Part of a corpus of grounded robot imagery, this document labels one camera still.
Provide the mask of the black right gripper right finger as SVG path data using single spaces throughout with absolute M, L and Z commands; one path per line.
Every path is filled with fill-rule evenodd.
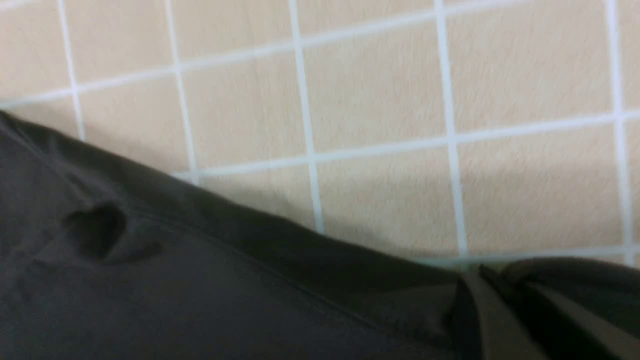
M 623 265 L 478 269 L 482 360 L 637 360 L 639 271 Z

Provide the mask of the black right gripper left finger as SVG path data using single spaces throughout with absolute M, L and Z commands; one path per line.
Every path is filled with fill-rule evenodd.
M 528 294 L 499 274 L 463 274 L 458 280 L 450 330 L 457 360 L 548 360 L 528 319 Z

